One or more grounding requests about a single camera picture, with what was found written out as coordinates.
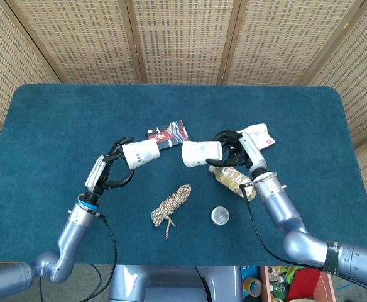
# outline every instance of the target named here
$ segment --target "metal lid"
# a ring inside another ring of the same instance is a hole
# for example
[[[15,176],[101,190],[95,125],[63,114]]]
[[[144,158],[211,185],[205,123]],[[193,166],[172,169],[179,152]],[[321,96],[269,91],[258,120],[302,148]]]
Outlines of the metal lid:
[[[211,211],[211,221],[215,225],[225,225],[229,220],[229,212],[225,207],[218,206]]]

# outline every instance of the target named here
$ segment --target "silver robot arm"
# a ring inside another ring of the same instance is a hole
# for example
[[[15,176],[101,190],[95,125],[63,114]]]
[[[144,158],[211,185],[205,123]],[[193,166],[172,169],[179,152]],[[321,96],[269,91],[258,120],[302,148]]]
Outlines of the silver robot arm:
[[[118,140],[108,154],[100,156],[95,162],[85,182],[86,193],[79,195],[74,208],[68,211],[69,218],[58,239],[58,253],[45,252],[32,262],[0,269],[0,299],[26,291],[33,284],[35,277],[45,277],[55,284],[69,278],[77,250],[93,217],[103,217],[97,211],[99,196],[104,190],[124,186],[134,174],[134,171],[129,171],[121,181],[108,181],[112,163],[117,159],[124,160],[122,145],[132,140],[133,138]]]
[[[316,266],[329,274],[367,286],[367,249],[339,242],[325,242],[311,235],[285,192],[285,186],[280,184],[276,173],[267,170],[264,157],[247,133],[224,130],[214,139],[227,142],[226,145],[234,150],[230,151],[227,160],[207,162],[216,167],[245,165],[249,169],[253,185],[268,215],[285,234],[283,249],[291,260]]]

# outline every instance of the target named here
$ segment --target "floor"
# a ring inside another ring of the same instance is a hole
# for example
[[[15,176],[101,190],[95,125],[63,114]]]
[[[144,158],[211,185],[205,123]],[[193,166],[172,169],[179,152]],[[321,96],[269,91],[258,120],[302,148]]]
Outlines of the floor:
[[[8,266],[9,264],[0,263],[0,268]],[[99,264],[96,265],[102,275],[102,285],[108,279],[111,272],[110,265]],[[338,277],[332,277],[333,287],[335,289],[347,285],[348,282]],[[51,301],[80,301],[91,293],[97,286],[99,277],[97,272],[89,264],[76,264],[71,277],[63,284],[54,285],[47,280],[42,280],[43,300],[45,302]],[[98,297],[91,301],[93,302],[107,302],[109,288],[107,288]],[[367,302],[367,289],[361,288],[357,285],[352,285],[346,289],[336,291],[337,302],[345,302],[347,300],[353,302]],[[4,302],[24,302],[24,301],[40,301],[40,292],[38,290],[38,279],[35,280],[32,287],[23,293],[19,293],[10,298],[2,300]]]

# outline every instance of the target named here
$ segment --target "table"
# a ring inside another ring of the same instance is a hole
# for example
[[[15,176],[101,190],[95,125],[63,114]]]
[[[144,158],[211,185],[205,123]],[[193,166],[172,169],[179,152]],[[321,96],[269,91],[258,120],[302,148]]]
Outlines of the table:
[[[122,136],[183,119],[191,140],[229,128],[266,123],[276,144],[263,151],[268,166],[310,233],[367,247],[367,196],[338,93],[329,87],[32,84],[14,94],[0,140],[0,261],[29,261],[57,250],[67,210],[100,154]],[[180,147],[137,171],[121,189],[106,191],[101,211],[118,241],[120,264],[267,265],[278,262],[258,243],[243,200],[219,184],[207,166],[188,169]],[[124,175],[114,165],[111,177]],[[150,213],[182,184],[188,201],[164,222]],[[215,226],[211,210],[230,212]],[[267,246],[283,255],[283,235],[258,198],[252,201]],[[112,263],[109,234],[95,219],[79,262]]]

